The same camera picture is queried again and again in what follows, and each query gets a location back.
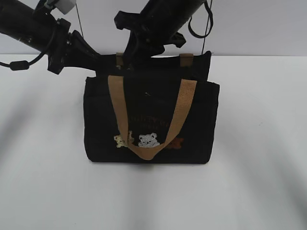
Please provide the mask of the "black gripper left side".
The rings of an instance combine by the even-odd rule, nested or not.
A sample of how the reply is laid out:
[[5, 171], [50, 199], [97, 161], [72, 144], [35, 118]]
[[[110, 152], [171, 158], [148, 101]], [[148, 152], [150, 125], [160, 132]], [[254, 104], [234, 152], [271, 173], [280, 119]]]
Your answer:
[[98, 70], [101, 55], [90, 47], [78, 31], [70, 33], [70, 26], [71, 23], [65, 19], [56, 21], [55, 38], [48, 52], [48, 71], [60, 74], [64, 67]]

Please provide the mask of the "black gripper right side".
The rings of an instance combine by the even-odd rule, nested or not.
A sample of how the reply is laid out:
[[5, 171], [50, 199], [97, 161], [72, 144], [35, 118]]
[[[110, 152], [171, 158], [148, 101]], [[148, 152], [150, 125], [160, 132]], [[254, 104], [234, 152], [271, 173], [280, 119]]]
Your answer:
[[166, 45], [181, 48], [186, 43], [184, 35], [178, 32], [185, 22], [167, 13], [141, 14], [119, 11], [114, 22], [117, 29], [134, 32], [130, 33], [123, 53], [123, 69], [134, 69], [140, 64], [146, 47], [146, 60], [149, 60], [164, 53]]

